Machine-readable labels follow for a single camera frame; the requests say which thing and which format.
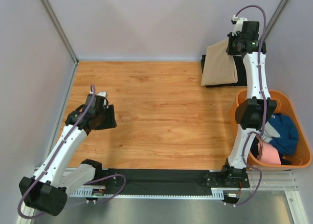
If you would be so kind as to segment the beige t shirt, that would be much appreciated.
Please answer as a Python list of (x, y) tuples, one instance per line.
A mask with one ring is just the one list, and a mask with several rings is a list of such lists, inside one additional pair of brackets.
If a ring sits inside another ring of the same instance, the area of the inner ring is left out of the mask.
[(206, 50), (201, 86), (234, 84), (238, 82), (235, 61), (226, 50), (228, 39), (210, 45)]

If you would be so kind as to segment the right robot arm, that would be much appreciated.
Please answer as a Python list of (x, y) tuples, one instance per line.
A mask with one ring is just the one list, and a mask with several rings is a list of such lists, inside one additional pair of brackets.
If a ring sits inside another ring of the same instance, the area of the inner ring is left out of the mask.
[(237, 135), (220, 175), (221, 183), (228, 187), (247, 178), (246, 164), (252, 143), (257, 135), (264, 133), (265, 123), (277, 107), (267, 86), (267, 50), (265, 42), (259, 39), (259, 22), (234, 17), (232, 24), (234, 29), (228, 35), (226, 52), (241, 57), (246, 70), (247, 94), (235, 110)]

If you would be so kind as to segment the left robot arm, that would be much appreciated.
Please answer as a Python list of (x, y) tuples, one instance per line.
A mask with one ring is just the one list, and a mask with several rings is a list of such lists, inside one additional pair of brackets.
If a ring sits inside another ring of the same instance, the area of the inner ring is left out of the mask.
[(86, 102), (68, 115), (60, 138), (43, 164), (31, 177), (21, 179), (19, 206), (57, 216), (64, 209), (68, 197), (82, 185), (99, 185), (103, 179), (100, 162), (85, 159), (68, 175), (65, 176), (64, 172), (91, 131), (116, 126), (114, 106), (109, 104), (107, 93), (90, 91)]

